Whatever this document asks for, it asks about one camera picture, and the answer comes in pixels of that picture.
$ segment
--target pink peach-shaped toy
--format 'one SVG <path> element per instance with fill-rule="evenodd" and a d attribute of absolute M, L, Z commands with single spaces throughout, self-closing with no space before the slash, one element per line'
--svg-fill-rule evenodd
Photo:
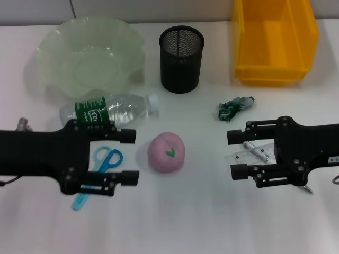
<path fill-rule="evenodd" d="M 164 132 L 151 142 L 147 154 L 152 167 L 169 173 L 179 170 L 184 164 L 185 145 L 177 134 Z"/>

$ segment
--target yellow plastic bin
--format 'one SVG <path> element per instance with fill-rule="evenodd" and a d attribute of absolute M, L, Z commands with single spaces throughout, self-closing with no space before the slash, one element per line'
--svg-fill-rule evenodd
<path fill-rule="evenodd" d="M 309 0 L 235 0 L 235 77 L 284 86 L 312 68 L 319 31 Z"/>

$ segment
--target white tabletop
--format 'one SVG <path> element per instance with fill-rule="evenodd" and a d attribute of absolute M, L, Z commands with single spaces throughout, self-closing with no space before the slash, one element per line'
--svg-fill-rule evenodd
<path fill-rule="evenodd" d="M 50 178 L 25 177 L 0 189 L 1 253 L 338 253 L 338 168 L 309 175 L 314 195 L 293 186 L 258 189 L 252 179 L 233 181 L 225 156 L 226 131 L 246 121 L 292 116 L 304 125 L 339 122 L 339 20 L 318 21 L 320 40 L 312 72 L 294 88 L 249 88 L 230 74 L 230 23 L 189 23 L 206 41 L 200 83 L 183 95 L 160 83 L 160 34 L 174 24 L 134 24 L 145 38 L 144 85 L 127 92 L 156 93 L 160 119 L 137 126 L 135 145 L 119 148 L 119 170 L 140 170 L 137 187 L 117 187 L 113 198 L 91 197 L 75 212 L 74 196 Z M 0 28 L 0 128 L 13 130 L 25 116 L 34 130 L 61 128 L 58 109 L 68 102 L 55 89 L 38 86 L 35 49 L 54 26 Z M 231 123 L 218 121 L 216 107 L 237 96 L 255 106 Z M 147 145 L 161 132 L 177 133 L 186 146 L 184 167 L 159 174 L 147 163 Z M 92 150 L 98 144 L 92 144 Z"/>

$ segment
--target bottle cap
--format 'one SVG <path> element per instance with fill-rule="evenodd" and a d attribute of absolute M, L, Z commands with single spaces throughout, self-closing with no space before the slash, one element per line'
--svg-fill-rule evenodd
<path fill-rule="evenodd" d="M 159 98 L 156 94 L 150 94 L 146 96 L 149 104 L 150 113 L 159 114 Z"/>

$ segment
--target blue plastic handle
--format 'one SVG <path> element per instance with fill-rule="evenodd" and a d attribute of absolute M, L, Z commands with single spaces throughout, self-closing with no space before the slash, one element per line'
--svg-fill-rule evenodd
<path fill-rule="evenodd" d="M 109 152 L 105 154 L 103 159 L 99 160 L 97 158 L 97 155 L 101 150 L 107 150 Z M 111 148 L 106 146 L 99 147 L 98 149 L 95 150 L 93 154 L 93 159 L 95 161 L 95 167 L 93 171 L 105 173 L 108 169 L 115 168 L 122 163 L 123 160 L 122 153 L 117 149 L 113 149 L 111 151 L 110 150 Z M 120 159 L 118 162 L 111 164 L 110 160 L 115 153 L 119 155 Z M 93 186 L 86 185 L 86 188 L 93 188 Z M 79 193 L 72 204 L 72 209 L 76 211 L 80 210 L 81 207 L 83 207 L 83 205 L 86 203 L 89 196 L 90 196 L 89 194 Z"/>

